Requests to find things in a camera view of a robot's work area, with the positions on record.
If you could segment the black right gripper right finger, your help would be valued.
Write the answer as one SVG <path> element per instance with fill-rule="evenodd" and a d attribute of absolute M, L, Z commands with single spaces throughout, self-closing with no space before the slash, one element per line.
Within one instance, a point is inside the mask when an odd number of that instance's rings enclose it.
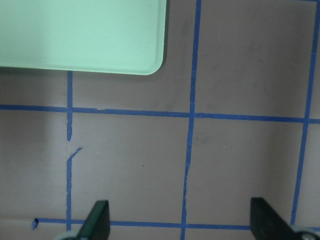
<path fill-rule="evenodd" d="M 262 197 L 250 200 L 250 230 L 256 240 L 302 239 Z"/>

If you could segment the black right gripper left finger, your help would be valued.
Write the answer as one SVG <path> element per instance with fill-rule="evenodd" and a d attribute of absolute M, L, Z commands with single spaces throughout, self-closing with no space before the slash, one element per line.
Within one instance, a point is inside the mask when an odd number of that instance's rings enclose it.
<path fill-rule="evenodd" d="M 108 200 L 98 200 L 80 228 L 78 240 L 108 240 L 110 236 L 110 210 Z"/>

